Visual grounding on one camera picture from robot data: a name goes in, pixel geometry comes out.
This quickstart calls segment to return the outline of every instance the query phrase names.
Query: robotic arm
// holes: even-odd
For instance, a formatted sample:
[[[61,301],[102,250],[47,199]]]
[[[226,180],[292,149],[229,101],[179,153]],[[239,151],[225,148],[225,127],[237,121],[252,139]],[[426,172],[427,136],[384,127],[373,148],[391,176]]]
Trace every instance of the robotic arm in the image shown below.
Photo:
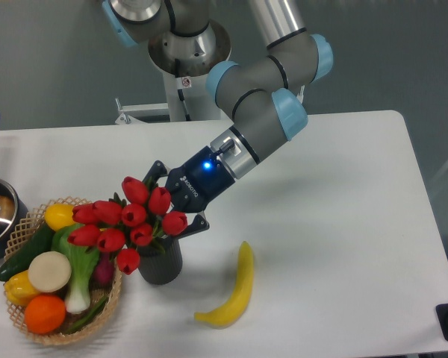
[[[169,169],[157,161],[146,176],[167,177],[174,210],[197,213],[183,236],[206,230],[207,205],[307,125],[307,113],[292,91],[326,75],[333,65],[330,45],[307,32],[294,0],[248,1],[268,55],[246,67],[226,60],[228,40],[216,36],[222,32],[208,18],[207,0],[109,0],[104,5],[119,19],[118,34],[149,40],[153,60],[157,43],[165,48],[161,70],[175,78],[183,69],[190,76],[204,75],[211,102],[205,106],[220,108],[234,123],[182,166]],[[175,49],[166,53],[171,44]],[[200,57],[202,65],[193,57]]]

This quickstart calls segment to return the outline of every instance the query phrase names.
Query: white table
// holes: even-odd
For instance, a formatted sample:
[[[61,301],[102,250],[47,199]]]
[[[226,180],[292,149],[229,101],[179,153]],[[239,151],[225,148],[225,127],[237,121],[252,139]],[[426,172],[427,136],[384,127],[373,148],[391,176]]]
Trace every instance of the white table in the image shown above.
[[[107,199],[159,159],[180,166],[230,121],[0,132],[0,178],[29,208]],[[435,314],[448,262],[401,115],[311,116],[308,127],[206,210],[162,287],[124,279],[114,320],[62,348],[12,327],[0,285],[0,357],[372,357],[448,351]],[[255,251],[243,317],[193,322],[230,295],[237,250]]]

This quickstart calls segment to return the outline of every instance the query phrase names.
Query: orange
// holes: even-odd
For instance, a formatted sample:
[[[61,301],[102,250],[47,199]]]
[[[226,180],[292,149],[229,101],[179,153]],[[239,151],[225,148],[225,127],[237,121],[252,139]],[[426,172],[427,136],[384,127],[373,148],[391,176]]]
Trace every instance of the orange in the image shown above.
[[[66,306],[56,295],[38,295],[25,308],[25,324],[30,332],[50,333],[65,320]]]

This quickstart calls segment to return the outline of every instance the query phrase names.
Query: red tulip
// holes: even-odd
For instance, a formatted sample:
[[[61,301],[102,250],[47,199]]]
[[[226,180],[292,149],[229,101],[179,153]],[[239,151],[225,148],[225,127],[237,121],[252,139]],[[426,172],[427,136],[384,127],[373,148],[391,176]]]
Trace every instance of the red tulip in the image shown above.
[[[146,209],[138,204],[128,204],[121,212],[122,222],[129,227],[135,227],[144,223],[146,216]]]
[[[82,204],[73,207],[73,221],[80,224],[98,224],[99,219],[93,213],[93,204]]]
[[[163,231],[167,235],[176,236],[187,227],[186,214],[179,211],[172,211],[163,217]]]
[[[149,197],[149,191],[146,185],[138,179],[126,177],[121,184],[122,191],[126,198],[134,204],[143,205]]]
[[[68,242],[77,246],[94,246],[101,233],[97,226],[93,224],[85,225],[72,231],[68,235]]]
[[[139,246],[147,246],[152,241],[152,226],[150,224],[142,224],[131,230],[131,241]]]
[[[149,197],[149,211],[156,215],[164,215],[167,213],[171,205],[171,194],[162,186],[156,187]]]
[[[125,244],[125,234],[118,229],[109,228],[98,237],[97,247],[101,252],[118,251]]]
[[[121,220],[121,205],[113,201],[95,201],[93,214],[101,221],[109,225],[116,225]]]
[[[123,248],[116,257],[118,269],[125,274],[132,273],[140,265],[140,255],[133,248]]]

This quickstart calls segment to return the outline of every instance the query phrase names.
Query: yellow bell pepper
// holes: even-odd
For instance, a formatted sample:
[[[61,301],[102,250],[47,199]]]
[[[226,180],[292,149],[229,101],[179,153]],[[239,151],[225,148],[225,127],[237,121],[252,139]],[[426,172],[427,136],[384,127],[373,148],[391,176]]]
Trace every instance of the yellow bell pepper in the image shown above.
[[[7,299],[12,304],[26,306],[32,298],[38,296],[41,292],[35,289],[28,279],[28,270],[12,276],[5,285]]]
[[[71,204],[53,204],[46,208],[44,219],[53,230],[58,231],[63,227],[76,224],[73,221],[73,207]]]

